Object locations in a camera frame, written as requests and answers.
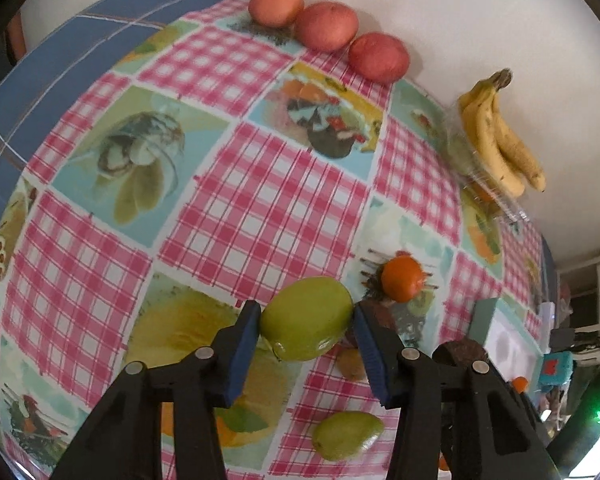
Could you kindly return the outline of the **white tray teal rim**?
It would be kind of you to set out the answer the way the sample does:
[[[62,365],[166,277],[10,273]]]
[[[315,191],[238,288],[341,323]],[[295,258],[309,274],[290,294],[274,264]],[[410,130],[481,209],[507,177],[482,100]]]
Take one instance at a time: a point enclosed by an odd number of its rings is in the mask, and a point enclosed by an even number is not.
[[[467,336],[486,349],[492,364],[510,382],[528,380],[528,392],[538,384],[543,353],[524,323],[501,298],[478,300]]]

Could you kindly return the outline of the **red apple left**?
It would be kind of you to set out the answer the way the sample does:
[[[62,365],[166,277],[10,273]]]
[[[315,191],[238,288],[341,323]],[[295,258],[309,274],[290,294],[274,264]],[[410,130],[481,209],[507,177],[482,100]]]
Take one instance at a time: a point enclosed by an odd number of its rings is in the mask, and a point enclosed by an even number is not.
[[[290,26],[304,8],[304,0],[249,0],[248,12],[256,23],[269,28]]]

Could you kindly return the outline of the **green mango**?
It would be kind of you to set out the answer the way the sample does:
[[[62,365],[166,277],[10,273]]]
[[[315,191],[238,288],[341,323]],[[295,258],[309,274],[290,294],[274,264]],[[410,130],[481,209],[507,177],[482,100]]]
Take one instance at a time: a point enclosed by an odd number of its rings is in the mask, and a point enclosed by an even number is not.
[[[375,415],[345,411],[323,419],[312,434],[315,452],[329,462],[341,462],[368,450],[385,430]]]
[[[276,294],[260,318],[260,334],[279,361],[311,361],[347,331],[354,303],[334,278],[302,278]]]

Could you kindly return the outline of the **red apple middle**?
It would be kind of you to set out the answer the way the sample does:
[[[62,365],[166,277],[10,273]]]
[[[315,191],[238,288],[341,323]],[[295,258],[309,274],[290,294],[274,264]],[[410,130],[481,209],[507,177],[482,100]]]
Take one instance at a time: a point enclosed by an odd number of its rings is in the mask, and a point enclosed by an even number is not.
[[[300,44],[320,52],[334,52],[347,47],[357,32],[355,10],[336,1],[310,4],[294,22],[294,34]]]

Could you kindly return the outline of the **red apple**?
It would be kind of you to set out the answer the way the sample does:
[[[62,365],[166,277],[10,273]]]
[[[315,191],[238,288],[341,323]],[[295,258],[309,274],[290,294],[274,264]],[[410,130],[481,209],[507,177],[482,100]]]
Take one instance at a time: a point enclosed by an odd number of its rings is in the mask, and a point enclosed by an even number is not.
[[[348,62],[355,73],[370,81],[393,84],[406,74],[411,57],[404,43],[395,36],[368,32],[352,42]]]
[[[304,8],[304,0],[249,0],[248,12],[256,23],[269,28],[290,26]]]
[[[336,1],[310,4],[294,22],[294,34],[300,44],[320,52],[334,52],[347,47],[357,32],[355,10]]]

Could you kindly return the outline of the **black power adapter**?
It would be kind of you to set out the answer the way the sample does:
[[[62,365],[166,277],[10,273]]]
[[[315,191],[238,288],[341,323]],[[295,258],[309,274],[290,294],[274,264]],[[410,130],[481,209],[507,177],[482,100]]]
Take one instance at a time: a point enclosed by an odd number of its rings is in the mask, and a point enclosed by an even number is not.
[[[550,331],[550,350],[553,352],[566,351],[576,341],[576,330],[570,327],[558,327]]]

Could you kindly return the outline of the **blue tablecloth underlay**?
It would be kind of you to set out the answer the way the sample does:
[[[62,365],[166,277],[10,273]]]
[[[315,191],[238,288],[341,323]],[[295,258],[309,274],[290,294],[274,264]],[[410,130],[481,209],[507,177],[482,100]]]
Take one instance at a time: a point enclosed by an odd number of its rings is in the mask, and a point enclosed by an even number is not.
[[[26,163],[69,107],[138,44],[222,0],[100,0],[30,51],[0,82],[0,219]]]

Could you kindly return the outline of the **yellow banana bunch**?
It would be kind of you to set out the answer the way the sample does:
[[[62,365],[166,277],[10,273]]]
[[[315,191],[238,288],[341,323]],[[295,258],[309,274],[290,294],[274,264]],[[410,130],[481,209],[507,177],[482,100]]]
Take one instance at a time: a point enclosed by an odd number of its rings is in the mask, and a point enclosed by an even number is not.
[[[456,101],[460,121],[468,140],[477,151],[486,171],[500,190],[518,198],[526,184],[535,191],[546,190],[546,175],[540,162],[518,134],[509,127],[501,112],[498,92],[513,79],[509,68],[479,79]]]

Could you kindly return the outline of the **clear plastic fruit container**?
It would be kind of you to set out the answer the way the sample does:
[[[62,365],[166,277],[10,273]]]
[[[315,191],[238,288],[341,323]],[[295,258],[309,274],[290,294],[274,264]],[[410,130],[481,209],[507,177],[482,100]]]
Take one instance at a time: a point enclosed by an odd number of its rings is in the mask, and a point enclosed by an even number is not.
[[[442,156],[455,174],[458,184],[489,216],[500,216],[509,224],[531,220],[519,200],[513,198],[490,174],[463,129],[457,108],[443,112]]]

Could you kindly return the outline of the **orange tangerine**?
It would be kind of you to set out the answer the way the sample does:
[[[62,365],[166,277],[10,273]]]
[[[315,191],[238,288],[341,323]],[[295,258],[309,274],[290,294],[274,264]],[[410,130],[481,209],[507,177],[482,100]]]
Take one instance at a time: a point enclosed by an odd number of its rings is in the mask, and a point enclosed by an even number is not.
[[[446,462],[443,454],[440,454],[440,456],[439,456],[438,467],[439,467],[440,471],[449,471],[450,470],[450,467],[449,467],[448,463]]]
[[[411,256],[400,255],[387,261],[382,267],[380,284],[384,293],[396,302],[409,302],[424,287],[426,274],[422,266]]]
[[[529,381],[524,376],[518,376],[510,382],[518,393],[524,393],[528,389]]]

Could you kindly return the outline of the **pink checkered fruit tablecloth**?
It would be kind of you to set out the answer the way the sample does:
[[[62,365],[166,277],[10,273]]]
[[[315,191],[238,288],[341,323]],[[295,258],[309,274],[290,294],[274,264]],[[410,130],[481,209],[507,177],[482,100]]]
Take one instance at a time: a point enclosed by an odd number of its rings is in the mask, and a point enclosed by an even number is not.
[[[208,344],[249,299],[307,276],[364,294],[374,252],[430,289],[400,307],[425,351],[503,298],[533,338],[542,240],[492,220],[441,157],[440,105],[248,20],[189,11],[82,93],[0,219],[0,450],[45,479],[129,360]]]

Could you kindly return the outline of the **teal box red label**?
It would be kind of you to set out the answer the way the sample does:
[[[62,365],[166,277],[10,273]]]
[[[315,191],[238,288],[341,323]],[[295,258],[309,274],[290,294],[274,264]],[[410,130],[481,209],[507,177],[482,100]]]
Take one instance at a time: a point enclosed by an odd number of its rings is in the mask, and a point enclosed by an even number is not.
[[[569,351],[552,352],[543,356],[538,386],[549,392],[554,387],[562,387],[570,382],[573,373],[573,356]]]

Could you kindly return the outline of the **orange tangerine on tablecloth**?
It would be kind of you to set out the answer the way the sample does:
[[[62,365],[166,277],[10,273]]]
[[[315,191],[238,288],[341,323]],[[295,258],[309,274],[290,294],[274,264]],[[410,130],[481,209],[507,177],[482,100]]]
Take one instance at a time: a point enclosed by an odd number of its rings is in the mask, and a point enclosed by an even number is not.
[[[387,261],[382,267],[380,284],[384,293],[396,302],[409,302],[424,287],[426,274],[422,266],[411,256],[400,255]]]

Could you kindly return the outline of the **large dark avocado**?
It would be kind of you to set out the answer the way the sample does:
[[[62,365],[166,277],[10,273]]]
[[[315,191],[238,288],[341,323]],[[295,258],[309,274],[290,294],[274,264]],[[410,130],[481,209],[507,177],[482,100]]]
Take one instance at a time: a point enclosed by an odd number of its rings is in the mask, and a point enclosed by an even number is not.
[[[432,359],[438,364],[467,368],[476,361],[488,362],[489,355],[477,341],[464,337],[440,344],[434,350]]]

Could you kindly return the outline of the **red apple right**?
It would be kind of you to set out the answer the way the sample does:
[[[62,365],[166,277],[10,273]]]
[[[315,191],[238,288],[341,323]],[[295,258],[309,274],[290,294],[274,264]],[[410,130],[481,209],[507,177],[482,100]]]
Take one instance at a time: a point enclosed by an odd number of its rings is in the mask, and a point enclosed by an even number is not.
[[[370,81],[393,84],[406,74],[411,57],[404,43],[395,36],[368,32],[352,42],[348,62],[355,73]]]

